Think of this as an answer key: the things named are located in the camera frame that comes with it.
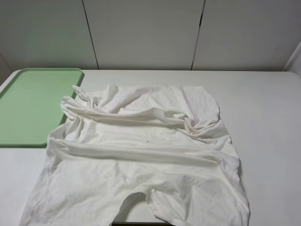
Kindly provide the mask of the white short sleeve shirt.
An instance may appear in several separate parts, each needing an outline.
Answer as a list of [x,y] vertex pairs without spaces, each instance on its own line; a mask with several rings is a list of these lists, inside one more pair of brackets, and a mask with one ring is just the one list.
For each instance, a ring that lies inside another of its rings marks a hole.
[[73,89],[20,225],[110,226],[138,194],[175,226],[248,224],[240,159],[204,87]]

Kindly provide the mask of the green plastic tray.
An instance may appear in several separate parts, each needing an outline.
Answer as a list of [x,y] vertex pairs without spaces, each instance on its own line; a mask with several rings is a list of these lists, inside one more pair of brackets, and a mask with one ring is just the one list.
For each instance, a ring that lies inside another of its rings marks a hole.
[[74,98],[84,74],[79,68],[20,70],[0,93],[0,146],[44,147],[65,120],[60,104]]

